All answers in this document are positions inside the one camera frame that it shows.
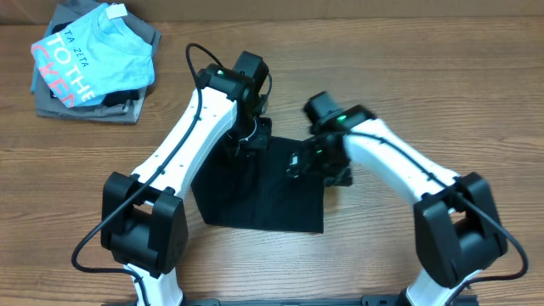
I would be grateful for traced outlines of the black t-shirt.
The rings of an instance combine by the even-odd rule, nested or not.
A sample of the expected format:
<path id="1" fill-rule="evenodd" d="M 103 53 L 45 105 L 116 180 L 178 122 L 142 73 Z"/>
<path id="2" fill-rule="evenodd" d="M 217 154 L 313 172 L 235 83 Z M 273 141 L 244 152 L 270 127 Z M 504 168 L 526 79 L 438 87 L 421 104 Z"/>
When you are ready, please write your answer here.
<path id="1" fill-rule="evenodd" d="M 324 232 L 324 185 L 319 178 L 287 175 L 302 142 L 273 137 L 269 147 L 229 156 L 216 144 L 191 189 L 206 224 L 251 230 Z"/>

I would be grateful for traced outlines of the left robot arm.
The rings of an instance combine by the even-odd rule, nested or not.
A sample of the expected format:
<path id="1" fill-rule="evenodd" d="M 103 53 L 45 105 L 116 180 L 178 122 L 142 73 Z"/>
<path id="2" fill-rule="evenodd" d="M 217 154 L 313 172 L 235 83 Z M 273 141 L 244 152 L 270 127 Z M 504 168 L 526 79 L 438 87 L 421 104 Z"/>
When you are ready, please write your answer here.
<path id="1" fill-rule="evenodd" d="M 231 69 L 211 63 L 153 155 L 130 175 L 106 180 L 100 242 L 130 272 L 137 305 L 183 302 L 175 272 L 188 238 L 183 199 L 216 144 L 232 156 L 268 147 L 271 120 L 262 116 L 268 97 L 260 89 L 270 80 L 256 54 L 243 52 Z"/>

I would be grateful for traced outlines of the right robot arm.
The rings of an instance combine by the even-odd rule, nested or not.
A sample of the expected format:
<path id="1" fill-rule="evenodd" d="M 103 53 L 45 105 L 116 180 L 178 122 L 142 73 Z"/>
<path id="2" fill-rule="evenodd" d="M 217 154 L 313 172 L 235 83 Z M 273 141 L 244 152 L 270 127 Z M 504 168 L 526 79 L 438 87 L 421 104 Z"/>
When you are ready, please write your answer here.
<path id="1" fill-rule="evenodd" d="M 350 166 L 357 163 L 411 206 L 422 271 L 399 295 L 388 297 L 388 303 L 468 304 L 458 297 L 460 291 L 507 252 L 487 181 L 477 173 L 462 176 L 432 162 L 362 105 L 345 110 L 321 92 L 303 110 L 312 136 L 292 154 L 290 176 L 307 174 L 326 186 L 350 186 Z"/>

